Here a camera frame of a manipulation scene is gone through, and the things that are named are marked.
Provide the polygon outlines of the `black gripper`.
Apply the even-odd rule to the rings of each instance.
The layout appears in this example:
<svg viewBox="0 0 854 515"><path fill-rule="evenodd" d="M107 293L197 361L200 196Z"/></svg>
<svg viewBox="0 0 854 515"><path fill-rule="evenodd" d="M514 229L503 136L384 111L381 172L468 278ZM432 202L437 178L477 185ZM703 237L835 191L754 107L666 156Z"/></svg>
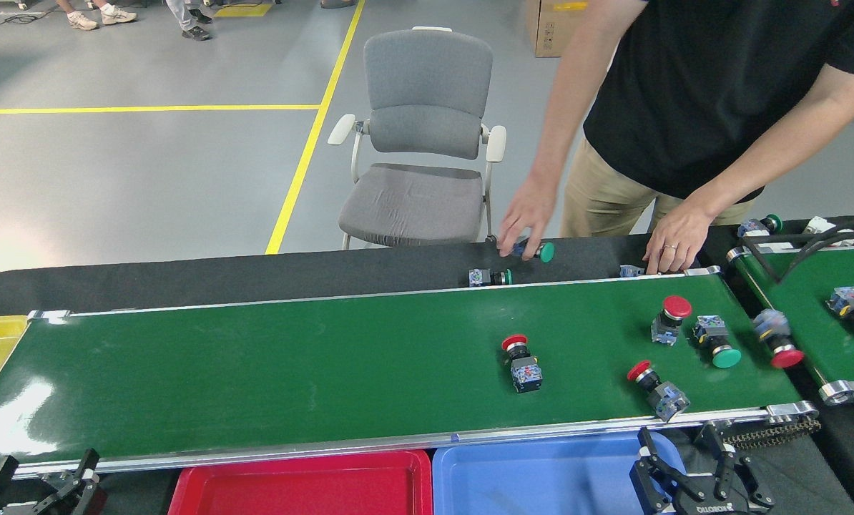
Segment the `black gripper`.
<svg viewBox="0 0 854 515"><path fill-rule="evenodd" d="M716 423L704 423L698 436L716 460L716 469L704 488L694 477L670 466L654 446L652 433L637 431L640 448L629 477L637 501L645 512L678 514L728 514L736 511L771 511L775 501L770 490L760 485L751 469L750 458L725 442L725 430Z"/></svg>

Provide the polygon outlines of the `person's left hand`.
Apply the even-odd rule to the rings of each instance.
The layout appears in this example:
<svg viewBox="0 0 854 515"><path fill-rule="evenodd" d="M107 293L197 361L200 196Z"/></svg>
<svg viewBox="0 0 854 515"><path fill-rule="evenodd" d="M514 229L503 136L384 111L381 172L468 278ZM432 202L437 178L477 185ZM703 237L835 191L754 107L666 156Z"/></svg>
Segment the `person's left hand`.
<svg viewBox="0 0 854 515"><path fill-rule="evenodd" d="M684 201L670 210L647 243L645 273L682 273L692 267L715 215L714 210L698 202Z"/></svg>

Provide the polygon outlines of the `person's right hand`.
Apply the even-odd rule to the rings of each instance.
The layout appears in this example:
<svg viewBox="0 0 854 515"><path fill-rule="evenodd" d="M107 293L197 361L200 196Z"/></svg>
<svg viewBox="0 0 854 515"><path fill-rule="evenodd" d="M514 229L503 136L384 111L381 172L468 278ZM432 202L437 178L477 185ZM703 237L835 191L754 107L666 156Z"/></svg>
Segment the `person's right hand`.
<svg viewBox="0 0 854 515"><path fill-rule="evenodd" d="M541 239L547 228L557 199L558 183L539 178L528 178L516 190L503 216L498 231L499 257L513 253L519 238L525 232L528 241L524 244L522 260L531 260L541 247Z"/></svg>

